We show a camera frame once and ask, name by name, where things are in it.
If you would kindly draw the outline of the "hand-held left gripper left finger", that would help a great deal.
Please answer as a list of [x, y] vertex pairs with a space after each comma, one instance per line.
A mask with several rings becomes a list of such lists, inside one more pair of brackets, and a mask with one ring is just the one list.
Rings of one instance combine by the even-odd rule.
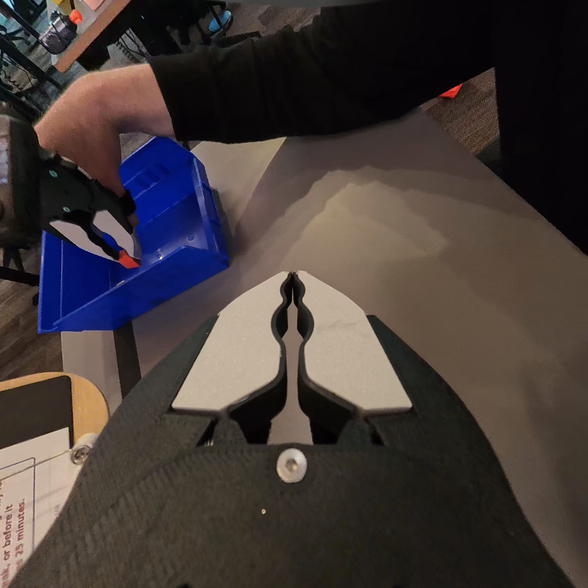
[[171, 404], [180, 413], [236, 422], [250, 443], [266, 443], [285, 407], [292, 274], [279, 272], [217, 315]]

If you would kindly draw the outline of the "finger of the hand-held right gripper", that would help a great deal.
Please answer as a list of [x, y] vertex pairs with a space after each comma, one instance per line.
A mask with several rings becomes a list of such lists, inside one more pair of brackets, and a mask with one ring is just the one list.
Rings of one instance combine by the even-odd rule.
[[97, 234], [113, 245], [117, 251], [125, 252], [133, 260], [142, 259], [142, 249], [135, 229], [124, 217], [119, 220], [109, 211], [97, 211], [93, 219]]
[[104, 237], [93, 219], [78, 219], [77, 222], [69, 222], [55, 219], [49, 222], [50, 232], [78, 248], [96, 256], [116, 263], [119, 262], [121, 251], [112, 246]]

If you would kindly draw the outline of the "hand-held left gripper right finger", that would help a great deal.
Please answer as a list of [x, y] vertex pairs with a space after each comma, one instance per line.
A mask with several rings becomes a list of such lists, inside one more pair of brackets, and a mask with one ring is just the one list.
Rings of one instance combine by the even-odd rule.
[[352, 299], [299, 270], [293, 302], [302, 337], [298, 401], [314, 443], [336, 443], [354, 420], [413, 408], [367, 314]]

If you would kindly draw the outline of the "blue plastic bin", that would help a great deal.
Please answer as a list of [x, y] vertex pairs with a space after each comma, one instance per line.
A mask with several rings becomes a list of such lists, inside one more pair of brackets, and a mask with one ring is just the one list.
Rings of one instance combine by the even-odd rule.
[[142, 264], [125, 269], [44, 233], [39, 334], [115, 330], [229, 266], [219, 208], [198, 158], [152, 138], [123, 160]]

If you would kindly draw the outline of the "person's right forearm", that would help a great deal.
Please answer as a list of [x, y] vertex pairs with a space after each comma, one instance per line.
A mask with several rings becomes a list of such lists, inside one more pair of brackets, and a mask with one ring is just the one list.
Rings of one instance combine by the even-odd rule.
[[328, 135], [399, 118], [492, 67], [486, 1], [323, 7], [229, 47], [149, 65], [179, 140]]

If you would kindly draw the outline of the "person's right hand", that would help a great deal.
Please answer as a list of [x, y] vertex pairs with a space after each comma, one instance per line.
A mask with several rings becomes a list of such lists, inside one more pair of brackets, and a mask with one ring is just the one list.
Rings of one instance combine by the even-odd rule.
[[71, 160], [117, 196], [125, 192], [120, 135], [175, 136], [148, 64], [81, 77], [48, 109], [35, 132], [41, 148]]

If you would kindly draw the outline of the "black metal rack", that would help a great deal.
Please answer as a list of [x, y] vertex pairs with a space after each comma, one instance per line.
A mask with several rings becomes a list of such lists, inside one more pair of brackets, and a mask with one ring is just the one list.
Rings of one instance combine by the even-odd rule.
[[41, 45], [46, 1], [1, 1], [1, 102], [37, 121], [63, 91], [63, 78]]

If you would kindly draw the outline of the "wooden board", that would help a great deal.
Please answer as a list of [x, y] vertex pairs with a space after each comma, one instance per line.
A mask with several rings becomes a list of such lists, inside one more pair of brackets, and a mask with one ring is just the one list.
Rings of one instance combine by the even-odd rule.
[[75, 477], [76, 480], [99, 433], [103, 430], [109, 419], [107, 401], [99, 389], [89, 380], [77, 375], [46, 372], [1, 382], [1, 392], [21, 385], [57, 378], [61, 375], [68, 376], [71, 381], [74, 440], [73, 446], [70, 447], [70, 452], [72, 463], [79, 468]]

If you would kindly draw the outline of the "wooden desk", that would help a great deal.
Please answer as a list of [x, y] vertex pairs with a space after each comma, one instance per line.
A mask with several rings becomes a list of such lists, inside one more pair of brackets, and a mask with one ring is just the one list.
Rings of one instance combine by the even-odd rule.
[[111, 38], [116, 23], [131, 1], [48, 1], [47, 12], [58, 9], [60, 12], [76, 10], [82, 21], [77, 25], [76, 37], [59, 55], [51, 56], [52, 66], [65, 73], [79, 64], [86, 71], [98, 70], [109, 59], [107, 46], [114, 43]]

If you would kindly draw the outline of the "water bottle with orange cap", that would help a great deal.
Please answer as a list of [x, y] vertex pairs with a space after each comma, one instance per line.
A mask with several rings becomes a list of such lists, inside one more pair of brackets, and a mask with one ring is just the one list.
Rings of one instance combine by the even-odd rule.
[[39, 35], [40, 45], [51, 55], [62, 54], [77, 35], [77, 26], [84, 17], [80, 11], [73, 9], [69, 14], [53, 11], [49, 16], [49, 25]]

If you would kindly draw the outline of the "black panel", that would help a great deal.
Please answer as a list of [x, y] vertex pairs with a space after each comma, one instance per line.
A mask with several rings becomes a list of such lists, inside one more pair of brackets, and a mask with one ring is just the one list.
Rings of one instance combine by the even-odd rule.
[[74, 443], [71, 381], [68, 376], [1, 392], [1, 449], [67, 429]]

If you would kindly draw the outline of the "white paper label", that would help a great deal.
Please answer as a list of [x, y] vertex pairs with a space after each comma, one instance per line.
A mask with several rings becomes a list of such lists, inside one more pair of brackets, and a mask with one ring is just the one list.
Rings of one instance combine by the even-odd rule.
[[39, 546], [73, 486], [70, 430], [1, 449], [1, 587], [8, 587]]

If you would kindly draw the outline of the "black table frame bar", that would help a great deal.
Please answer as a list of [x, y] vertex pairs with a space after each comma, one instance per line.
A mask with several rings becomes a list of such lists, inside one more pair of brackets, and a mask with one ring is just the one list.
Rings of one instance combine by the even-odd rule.
[[113, 338], [121, 396], [125, 399], [142, 378], [133, 323], [115, 329]]

